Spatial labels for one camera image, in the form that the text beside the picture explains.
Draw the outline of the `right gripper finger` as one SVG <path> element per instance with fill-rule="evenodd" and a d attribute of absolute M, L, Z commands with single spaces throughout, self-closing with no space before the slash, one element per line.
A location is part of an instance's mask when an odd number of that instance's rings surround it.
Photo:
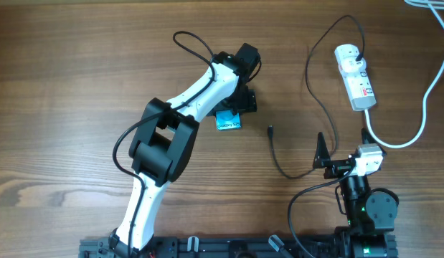
<path fill-rule="evenodd" d="M 317 135 L 316 152 L 313 159 L 313 168 L 327 168 L 331 165 L 331 156 L 329 154 L 325 138 L 322 132 Z"/>
<path fill-rule="evenodd" d="M 362 143 L 363 144 L 376 144 L 380 147 L 380 149 L 382 151 L 382 155 L 383 156 L 387 155 L 387 152 L 381 147 L 380 144 L 378 144 L 378 142 L 371 136 L 371 134 L 369 133 L 369 131 L 366 128 L 361 129 L 361 134 L 362 134 Z"/>

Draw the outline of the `smartphone with cyan screen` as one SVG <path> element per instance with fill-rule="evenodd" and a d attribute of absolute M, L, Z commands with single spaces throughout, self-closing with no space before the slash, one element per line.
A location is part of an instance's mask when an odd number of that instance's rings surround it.
<path fill-rule="evenodd" d="M 237 130 L 242 127 L 240 114 L 233 115 L 230 110 L 217 111 L 215 120 L 218 130 Z"/>

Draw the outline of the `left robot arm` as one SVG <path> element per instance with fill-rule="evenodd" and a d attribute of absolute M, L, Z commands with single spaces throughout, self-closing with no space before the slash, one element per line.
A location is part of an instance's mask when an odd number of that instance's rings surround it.
<path fill-rule="evenodd" d="M 164 193 L 185 170 L 201 121 L 223 111 L 238 116 L 257 110 L 255 92 L 247 84 L 259 70 L 258 49 L 244 43 L 236 54 L 214 55 L 207 71 L 180 95 L 146 105 L 141 120 L 129 129 L 135 133 L 128 151 L 133 190 L 121 225 L 109 237 L 117 257 L 145 252 Z"/>

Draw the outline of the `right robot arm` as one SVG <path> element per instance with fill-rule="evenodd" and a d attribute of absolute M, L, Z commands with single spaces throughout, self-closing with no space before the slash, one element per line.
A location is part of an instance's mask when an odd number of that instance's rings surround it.
<path fill-rule="evenodd" d="M 336 199 L 347 226 L 335 229 L 335 256 L 354 258 L 398 257 L 395 229 L 400 200 L 386 188 L 371 188 L 368 176 L 380 170 L 386 151 L 362 129 L 362 144 L 346 159 L 333 160 L 323 133 L 317 136 L 314 168 L 325 179 L 338 181 Z"/>

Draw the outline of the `white charger adapter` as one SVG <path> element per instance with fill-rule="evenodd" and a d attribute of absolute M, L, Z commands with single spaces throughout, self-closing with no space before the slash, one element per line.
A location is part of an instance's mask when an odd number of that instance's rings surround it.
<path fill-rule="evenodd" d="M 366 67 L 367 63 L 364 58 L 356 61 L 355 57 L 347 57 L 339 62 L 339 71 L 343 77 L 357 76 L 360 72 L 365 71 Z"/>

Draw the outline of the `white power strip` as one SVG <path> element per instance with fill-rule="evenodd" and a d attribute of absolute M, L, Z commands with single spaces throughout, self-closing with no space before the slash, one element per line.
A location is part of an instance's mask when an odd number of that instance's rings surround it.
<path fill-rule="evenodd" d="M 355 57 L 357 59 L 359 57 L 359 49 L 353 44 L 343 44 L 335 49 L 334 54 L 339 68 L 341 59 L 347 57 Z M 368 110 L 377 103 L 366 70 L 354 77 L 343 77 L 342 75 L 341 77 L 354 111 Z"/>

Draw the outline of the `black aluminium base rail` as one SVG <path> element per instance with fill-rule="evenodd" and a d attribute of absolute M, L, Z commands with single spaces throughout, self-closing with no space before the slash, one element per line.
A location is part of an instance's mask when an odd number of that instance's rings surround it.
<path fill-rule="evenodd" d="M 393 235 L 349 236 L 346 233 L 309 235 L 295 239 L 279 238 L 198 238 L 187 239 L 157 236 L 145 249 L 131 252 L 132 257 L 379 257 L 398 258 L 397 242 Z"/>

